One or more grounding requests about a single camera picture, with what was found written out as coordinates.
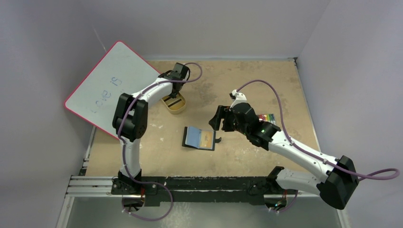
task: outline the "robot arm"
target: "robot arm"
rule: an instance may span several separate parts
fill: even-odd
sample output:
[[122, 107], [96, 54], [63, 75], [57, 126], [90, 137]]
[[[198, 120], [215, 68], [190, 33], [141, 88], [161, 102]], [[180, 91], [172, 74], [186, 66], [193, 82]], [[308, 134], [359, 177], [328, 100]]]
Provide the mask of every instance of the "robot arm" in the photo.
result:
[[[145, 88], [131, 95], [120, 95], [113, 119], [113, 127], [116, 129], [116, 134], [118, 133], [119, 126], [122, 124], [123, 116], [125, 115], [130, 103], [142, 94], [141, 98], [137, 100], [132, 107], [131, 111], [134, 111], [134, 114], [128, 115], [121, 132], [121, 136], [126, 142], [126, 166], [134, 177], [141, 176], [139, 160], [140, 139], [147, 128], [148, 108], [156, 104], [163, 97], [170, 96], [171, 98], [175, 98], [181, 90], [183, 83], [171, 83], [166, 81], [182, 81], [189, 73], [190, 71], [187, 66], [176, 63], [173, 70], [159, 75], [152, 83], [157, 84], [157, 86], [154, 86], [149, 90]], [[129, 177], [123, 162], [118, 175], [124, 175], [127, 178]]]
[[[219, 130], [221, 119], [223, 119], [222, 130], [226, 132], [238, 131], [244, 134], [253, 145], [278, 153], [309, 171], [309, 173], [297, 172], [276, 167], [271, 174], [275, 175], [275, 182], [281, 188], [313, 193], [319, 195], [334, 208], [343, 209], [345, 207], [358, 185], [356, 176], [340, 172], [331, 165], [324, 164], [322, 161], [301, 152], [289, 142], [279, 127], [259, 120], [253, 108], [247, 103], [244, 94], [233, 90], [230, 96], [233, 100], [231, 106], [220, 105], [216, 115], [209, 121], [214, 130]], [[345, 156], [337, 159], [316, 151], [294, 138], [292, 141], [304, 150], [328, 162], [355, 171], [353, 162]]]

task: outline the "white wall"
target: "white wall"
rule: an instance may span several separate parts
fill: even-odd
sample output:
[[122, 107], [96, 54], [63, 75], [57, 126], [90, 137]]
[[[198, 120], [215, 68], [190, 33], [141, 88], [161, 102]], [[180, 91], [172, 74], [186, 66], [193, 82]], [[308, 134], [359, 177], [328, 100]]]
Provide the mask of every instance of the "white wall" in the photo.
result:
[[[298, 59], [322, 151], [402, 169], [403, 2], [331, 0]], [[353, 227], [402, 227], [403, 178], [361, 182]]]
[[82, 0], [105, 47], [147, 59], [298, 56], [330, 0]]
[[55, 227], [92, 128], [63, 101], [103, 52], [77, 0], [0, 2], [0, 227]]

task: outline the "wooden board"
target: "wooden board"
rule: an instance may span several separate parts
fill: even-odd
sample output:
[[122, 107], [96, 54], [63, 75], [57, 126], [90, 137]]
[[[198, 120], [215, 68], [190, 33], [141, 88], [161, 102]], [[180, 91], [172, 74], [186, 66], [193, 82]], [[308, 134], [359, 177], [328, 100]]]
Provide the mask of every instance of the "wooden board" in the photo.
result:
[[[229, 93], [252, 79], [264, 79], [278, 91], [287, 130], [297, 140], [317, 149], [309, 112], [294, 63], [291, 61], [199, 61], [204, 74], [183, 86], [187, 108], [178, 115], [162, 103], [149, 110], [148, 128], [141, 140], [140, 162], [147, 176], [262, 176], [277, 165], [302, 171], [294, 162], [253, 146], [240, 133], [217, 132], [222, 142], [215, 151], [182, 147], [184, 126], [211, 129], [208, 121], [218, 105], [230, 105]], [[151, 61], [159, 71], [173, 67], [174, 61]], [[192, 77], [198, 69], [191, 66]], [[280, 122], [277, 100], [262, 83], [242, 92], [257, 114], [274, 113]], [[119, 141], [102, 131], [95, 134], [87, 176], [115, 176], [121, 165]]]

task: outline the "purple cable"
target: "purple cable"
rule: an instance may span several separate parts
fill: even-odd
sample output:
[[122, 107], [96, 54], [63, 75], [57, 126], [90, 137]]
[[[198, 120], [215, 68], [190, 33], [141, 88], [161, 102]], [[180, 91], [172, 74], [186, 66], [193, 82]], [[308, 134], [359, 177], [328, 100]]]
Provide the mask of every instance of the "purple cable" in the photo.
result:
[[[352, 171], [350, 171], [350, 170], [346, 170], [346, 169], [344, 169], [344, 168], [342, 168], [342, 167], [340, 167], [340, 166], [338, 166], [338, 165], [335, 165], [335, 164], [333, 164], [333, 163], [330, 163], [330, 162], [327, 161], [327, 160], [325, 161], [323, 158], [321, 158], [321, 157], [319, 157], [319, 156], [317, 156], [317, 155], [315, 155], [315, 154], [312, 154], [312, 153], [309, 152], [309, 151], [306, 151], [306, 150], [302, 149], [301, 147], [299, 147], [298, 145], [296, 145], [296, 144], [291, 140], [291, 137], [290, 137], [289, 134], [287, 133], [286, 126], [284, 125], [283, 108], [282, 108], [282, 106], [281, 106], [280, 97], [279, 97], [277, 91], [274, 89], [274, 87], [273, 87], [271, 84], [269, 84], [269, 83], [266, 82], [266, 81], [260, 80], [260, 79], [251, 80], [251, 81], [249, 81], [249, 82], [243, 84], [239, 89], [237, 89], [237, 92], [239, 92], [243, 87], [245, 87], [245, 86], [247, 86], [247, 85], [249, 85], [250, 83], [253, 83], [253, 82], [263, 82], [263, 83], [265, 83], [266, 85], [268, 85], [268, 86], [271, 88], [271, 90], [273, 90], [274, 95], [276, 95], [276, 98], [277, 98], [278, 106], [279, 106], [279, 108], [280, 108], [280, 120], [281, 120], [281, 126], [283, 127], [284, 134], [286, 135], [288, 141], [289, 141], [293, 146], [295, 146], [295, 148], [297, 148], [298, 150], [300, 150], [301, 152], [303, 152], [303, 153], [305, 153], [305, 154], [307, 154], [307, 155], [309, 155], [309, 156], [311, 156], [311, 157], [313, 157], [313, 158], [316, 158], [316, 159], [318, 159], [318, 160], [324, 162], [325, 164], [331, 165], [331, 166], [333, 166], [334, 168], [336, 168], [336, 169], [338, 169], [338, 170], [341, 170], [341, 171], [343, 171], [343, 172], [345, 172], [345, 173], [348, 173], [348, 174], [350, 174], [350, 175], [354, 175], [354, 176], [357, 176], [357, 177], [361, 177], [360, 179], [358, 179], [359, 181], [362, 181], [362, 180], [365, 180], [365, 179], [372, 179], [372, 180], [391, 180], [391, 179], [396, 178], [396, 177], [398, 177], [398, 176], [400, 175], [400, 171], [399, 171], [398, 169], [396, 169], [396, 168], [389, 168], [389, 169], [379, 170], [379, 171], [375, 171], [375, 172], [373, 172], [373, 173], [370, 173], [370, 174], [368, 174], [368, 175], [359, 174], [359, 173], [356, 173], [356, 172], [352, 172]], [[377, 175], [377, 174], [379, 174], [379, 173], [389, 172], [389, 171], [394, 171], [394, 174], [389, 175], [389, 176], [383, 176], [383, 177], [374, 177], [374, 175]], [[294, 200], [296, 199], [297, 194], [295, 195], [294, 199], [293, 199], [292, 202], [290, 203], [290, 206], [292, 205], [292, 203], [293, 203]]]
[[134, 100], [130, 103], [130, 105], [129, 105], [129, 107], [127, 108], [127, 111], [126, 111], [126, 113], [125, 113], [125, 115], [124, 115], [124, 117], [123, 117], [123, 119], [122, 119], [122, 123], [120, 124], [119, 129], [118, 129], [118, 131], [117, 131], [117, 137], [118, 137], [120, 140], [123, 141], [123, 146], [122, 146], [122, 160], [123, 160], [123, 165], [124, 165], [124, 167], [125, 167], [125, 170], [126, 170], [126, 172], [127, 172], [127, 175], [129, 175], [130, 179], [131, 179], [132, 181], [134, 181], [135, 183], [138, 183], [138, 184], [155, 184], [155, 185], [159, 185], [159, 186], [163, 187], [163, 188], [168, 192], [169, 197], [171, 198], [171, 205], [169, 206], [168, 211], [167, 211], [164, 215], [162, 215], [161, 217], [159, 217], [159, 218], [154, 218], [154, 219], [153, 219], [153, 218], [145, 218], [145, 217], [142, 217], [142, 216], [138, 216], [138, 215], [133, 214], [132, 212], [126, 210], [125, 207], [124, 207], [124, 204], [123, 204], [123, 200], [122, 200], [122, 207], [123, 207], [123, 211], [124, 211], [124, 212], [126, 212], [127, 214], [129, 214], [129, 215], [131, 215], [131, 216], [134, 216], [134, 217], [136, 217], [136, 218], [138, 218], [138, 219], [144, 220], [144, 221], [158, 221], [158, 220], [161, 220], [161, 219], [165, 218], [165, 217], [171, 212], [171, 210], [172, 210], [172, 207], [173, 207], [173, 197], [172, 197], [172, 193], [169, 191], [169, 189], [168, 189], [166, 186], [164, 186], [163, 184], [158, 183], [158, 182], [152, 182], [152, 181], [138, 181], [138, 180], [136, 180], [136, 179], [133, 177], [133, 175], [130, 173], [130, 171], [129, 171], [128, 167], [127, 167], [127, 164], [126, 164], [126, 140], [125, 140], [124, 138], [122, 138], [122, 136], [121, 136], [122, 129], [123, 129], [123, 123], [126, 121], [127, 116], [129, 115], [129, 112], [130, 112], [130, 110], [132, 110], [133, 105], [136, 103], [136, 101], [137, 101], [138, 99], [140, 99], [140, 97], [142, 97], [143, 94], [146, 93], [148, 90], [154, 88], [155, 86], [157, 86], [157, 85], [159, 85], [159, 84], [163, 84], [163, 83], [188, 83], [188, 82], [194, 82], [194, 81], [197, 81], [197, 80], [202, 76], [203, 70], [202, 70], [202, 68], [201, 68], [201, 66], [200, 66], [199, 64], [194, 63], [194, 62], [190, 62], [190, 63], [186, 63], [185, 65], [196, 65], [196, 66], [200, 69], [200, 74], [199, 74], [199, 76], [198, 76], [197, 78], [195, 78], [195, 79], [193, 79], [193, 80], [189, 80], [189, 81], [176, 81], [176, 80], [162, 81], [162, 82], [160, 82], [160, 83], [154, 83], [154, 84], [148, 86], [147, 88], [145, 88], [145, 89], [144, 89], [137, 97], [135, 97]]

